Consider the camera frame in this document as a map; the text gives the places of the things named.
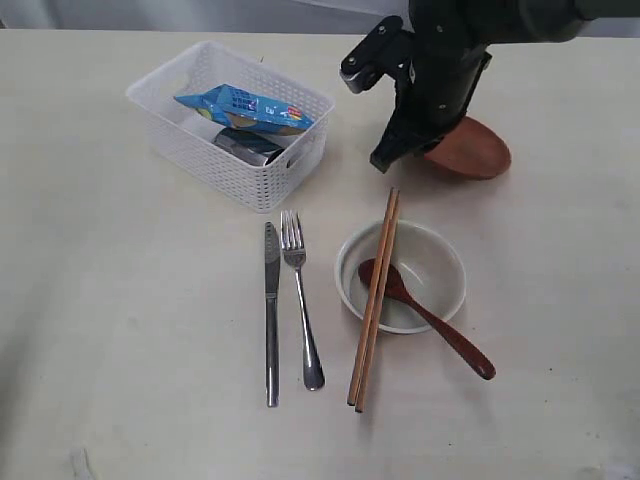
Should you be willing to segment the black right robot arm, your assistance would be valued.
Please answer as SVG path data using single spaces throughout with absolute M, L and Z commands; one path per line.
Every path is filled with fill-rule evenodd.
M 381 172 L 435 148 L 465 117 L 492 44 L 562 43 L 601 18 L 636 18 L 636 1 L 412 1 L 408 69 L 370 156 Z

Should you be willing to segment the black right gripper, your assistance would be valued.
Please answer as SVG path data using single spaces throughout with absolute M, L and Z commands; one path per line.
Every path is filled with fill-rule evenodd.
M 487 62 L 469 1 L 411 1 L 409 82 L 370 163 L 385 173 L 400 158 L 435 148 L 466 115 Z

